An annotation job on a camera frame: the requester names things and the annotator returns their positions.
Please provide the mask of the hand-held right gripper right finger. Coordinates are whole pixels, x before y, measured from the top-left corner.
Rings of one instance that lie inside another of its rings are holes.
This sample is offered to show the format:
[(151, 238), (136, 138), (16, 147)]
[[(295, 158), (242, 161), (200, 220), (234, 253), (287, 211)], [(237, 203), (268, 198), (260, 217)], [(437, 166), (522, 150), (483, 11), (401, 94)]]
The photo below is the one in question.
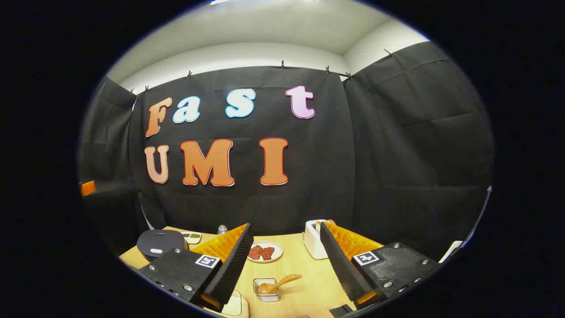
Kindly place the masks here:
[(344, 292), (359, 309), (398, 297), (440, 266), (403, 243), (377, 243), (331, 222), (320, 223), (320, 240)]

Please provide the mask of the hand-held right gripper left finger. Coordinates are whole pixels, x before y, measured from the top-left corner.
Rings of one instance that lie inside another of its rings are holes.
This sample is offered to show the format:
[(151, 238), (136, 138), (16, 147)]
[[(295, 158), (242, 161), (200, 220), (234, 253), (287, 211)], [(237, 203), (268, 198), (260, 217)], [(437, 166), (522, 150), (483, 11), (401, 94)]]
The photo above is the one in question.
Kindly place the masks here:
[(193, 250), (171, 248), (139, 271), (185, 302), (220, 311), (232, 296), (253, 239), (245, 223)]

